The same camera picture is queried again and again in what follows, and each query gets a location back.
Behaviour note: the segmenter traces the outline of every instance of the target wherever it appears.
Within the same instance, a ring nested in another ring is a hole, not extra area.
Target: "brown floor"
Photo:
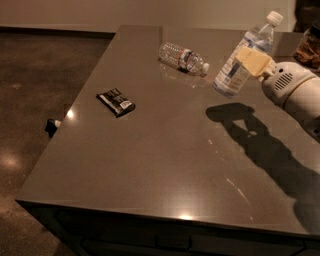
[[[110,39],[0,33],[0,255],[74,255],[15,197]]]

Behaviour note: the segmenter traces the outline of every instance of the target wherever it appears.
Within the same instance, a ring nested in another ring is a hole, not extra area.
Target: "white robotic arm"
[[[264,94],[320,143],[320,78],[297,63],[275,63],[271,57],[246,47],[240,49],[236,59],[259,79]]]

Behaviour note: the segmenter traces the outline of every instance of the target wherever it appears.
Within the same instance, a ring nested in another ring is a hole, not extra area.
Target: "gray table surface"
[[[17,199],[320,235],[320,145],[250,79],[230,100],[212,81],[243,31],[122,26]],[[277,33],[293,60],[301,34]],[[211,64],[193,77],[158,62],[162,42]],[[118,88],[121,118],[97,93]]]

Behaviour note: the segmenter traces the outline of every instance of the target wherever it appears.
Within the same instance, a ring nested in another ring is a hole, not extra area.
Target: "table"
[[[212,88],[243,33],[121,26],[17,201],[79,255],[318,255],[320,145],[258,81]],[[274,59],[300,38],[276,33]],[[164,41],[209,74],[160,63]],[[136,109],[116,118],[96,99],[112,88]]]

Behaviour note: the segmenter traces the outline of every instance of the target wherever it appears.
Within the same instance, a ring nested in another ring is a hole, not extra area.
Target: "beige wall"
[[[292,31],[295,0],[2,0],[0,26],[116,32],[121,24],[247,29],[270,10]]]

